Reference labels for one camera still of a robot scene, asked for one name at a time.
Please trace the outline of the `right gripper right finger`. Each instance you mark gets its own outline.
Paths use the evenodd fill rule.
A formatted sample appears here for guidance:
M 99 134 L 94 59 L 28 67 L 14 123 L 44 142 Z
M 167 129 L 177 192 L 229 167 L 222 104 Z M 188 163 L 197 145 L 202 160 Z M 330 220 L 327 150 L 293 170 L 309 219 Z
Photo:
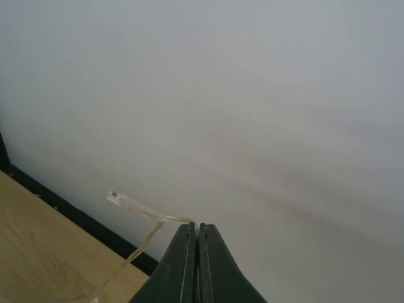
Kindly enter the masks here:
M 243 275 L 214 224 L 199 227 L 199 301 L 265 302 Z

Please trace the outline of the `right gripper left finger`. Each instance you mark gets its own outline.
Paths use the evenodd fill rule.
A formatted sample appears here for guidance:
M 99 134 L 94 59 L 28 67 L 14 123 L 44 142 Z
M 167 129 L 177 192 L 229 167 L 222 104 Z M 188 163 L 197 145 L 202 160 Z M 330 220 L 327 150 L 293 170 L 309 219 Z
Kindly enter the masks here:
M 134 303 L 196 302 L 196 242 L 196 224 L 180 225 L 161 262 L 130 301 Z

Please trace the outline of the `clear string lights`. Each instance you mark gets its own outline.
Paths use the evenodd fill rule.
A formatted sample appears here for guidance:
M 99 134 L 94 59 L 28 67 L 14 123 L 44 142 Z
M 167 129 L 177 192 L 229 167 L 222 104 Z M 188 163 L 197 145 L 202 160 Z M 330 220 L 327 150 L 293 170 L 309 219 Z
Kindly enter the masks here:
M 178 222 L 178 223 L 190 223 L 192 220 L 186 217 L 178 217 L 174 215 L 167 215 L 160 211 L 149 208 L 124 194 L 121 194 L 115 190 L 108 192 L 107 199 L 117 206 L 125 208 L 129 211 L 138 213 L 147 219 L 156 221 L 154 229 L 145 237 L 140 247 L 132 252 L 125 261 L 98 287 L 94 294 L 81 294 L 76 297 L 68 299 L 55 299 L 52 302 L 78 302 L 80 300 L 86 300 L 87 302 L 101 302 L 102 293 L 107 288 L 113 279 L 118 276 L 123 269 L 125 269 L 132 261 L 139 257 L 147 248 L 155 234 L 163 227 L 165 222 Z

